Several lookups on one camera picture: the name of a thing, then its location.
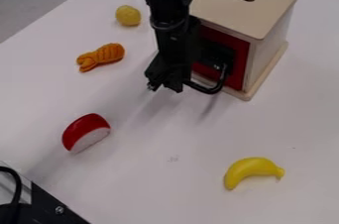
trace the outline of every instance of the toy fruit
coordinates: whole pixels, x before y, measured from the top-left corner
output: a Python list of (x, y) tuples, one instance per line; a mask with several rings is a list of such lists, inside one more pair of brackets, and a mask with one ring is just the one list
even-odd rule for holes
[(115, 62), (124, 57), (125, 50), (119, 44), (105, 45), (95, 52), (81, 55), (76, 62), (80, 65), (80, 71), (86, 72), (92, 70), (101, 63)]
[(253, 175), (274, 175), (282, 178), (284, 170), (266, 158), (242, 159), (228, 168), (224, 177), (225, 187), (232, 190), (242, 179)]
[(141, 22), (141, 14), (132, 6), (121, 6), (115, 14), (118, 22), (123, 26), (137, 26)]
[(63, 146), (79, 153), (103, 140), (111, 131), (107, 121), (97, 114), (88, 114), (71, 123), (62, 134)]

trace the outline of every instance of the table surface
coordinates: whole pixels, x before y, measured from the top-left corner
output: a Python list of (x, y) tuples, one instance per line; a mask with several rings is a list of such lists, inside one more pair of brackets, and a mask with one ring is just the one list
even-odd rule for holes
[[(141, 9), (140, 27), (114, 20)], [(289, 48), (251, 102), (146, 90), (156, 49), (144, 0), (68, 0), (0, 46), (0, 157), (92, 223), (333, 223), (339, 203), (339, 0), (299, 0)], [(78, 55), (118, 42), (117, 64), (78, 72)], [(79, 155), (60, 143), (95, 112), (113, 134)], [(222, 184), (243, 157), (285, 177)]]

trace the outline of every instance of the orange shrimp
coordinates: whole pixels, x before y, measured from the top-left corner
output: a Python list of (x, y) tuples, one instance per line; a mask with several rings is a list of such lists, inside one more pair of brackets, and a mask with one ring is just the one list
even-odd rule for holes
[(81, 55), (76, 62), (80, 65), (81, 72), (87, 72), (99, 64), (119, 61), (124, 57), (124, 54), (125, 50), (121, 45), (108, 44), (95, 52)]

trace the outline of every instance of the yellow lemon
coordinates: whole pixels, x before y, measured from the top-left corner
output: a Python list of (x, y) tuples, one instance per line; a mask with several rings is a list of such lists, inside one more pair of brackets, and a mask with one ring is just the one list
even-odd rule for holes
[(119, 7), (115, 16), (123, 26), (137, 26), (141, 22), (141, 13), (132, 6)]

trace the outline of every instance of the red and white sushi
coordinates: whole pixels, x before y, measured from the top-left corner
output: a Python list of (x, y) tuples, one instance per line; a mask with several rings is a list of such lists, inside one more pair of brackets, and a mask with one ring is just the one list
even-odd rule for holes
[(71, 123), (63, 132), (64, 147), (79, 153), (106, 138), (111, 132), (107, 121), (97, 114), (88, 114)]

